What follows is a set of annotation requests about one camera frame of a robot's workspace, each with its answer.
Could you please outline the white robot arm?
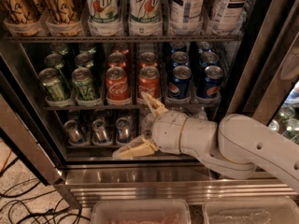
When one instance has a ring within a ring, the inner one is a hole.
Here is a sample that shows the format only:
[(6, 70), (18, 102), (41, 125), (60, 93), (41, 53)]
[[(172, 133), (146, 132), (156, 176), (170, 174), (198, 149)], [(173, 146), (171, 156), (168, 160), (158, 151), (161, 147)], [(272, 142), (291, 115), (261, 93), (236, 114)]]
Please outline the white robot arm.
[(217, 123), (169, 110), (146, 92), (142, 97), (154, 117), (151, 138), (139, 135), (114, 151), (115, 160), (183, 153), (233, 179), (250, 178), (260, 167), (299, 192), (299, 146), (293, 141), (244, 115), (230, 114)]

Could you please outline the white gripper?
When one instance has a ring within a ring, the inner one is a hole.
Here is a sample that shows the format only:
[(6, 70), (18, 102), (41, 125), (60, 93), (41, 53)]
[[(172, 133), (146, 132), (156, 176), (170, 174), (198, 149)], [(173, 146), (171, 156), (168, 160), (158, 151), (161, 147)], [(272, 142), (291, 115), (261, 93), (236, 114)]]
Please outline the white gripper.
[(112, 158), (114, 160), (130, 160), (136, 157), (146, 157), (157, 152), (158, 148), (163, 153), (180, 154), (180, 133), (187, 116), (174, 110), (168, 111), (163, 103), (147, 92), (142, 91), (141, 96), (152, 115), (157, 117), (151, 128), (152, 139), (139, 135), (130, 143), (114, 151)]

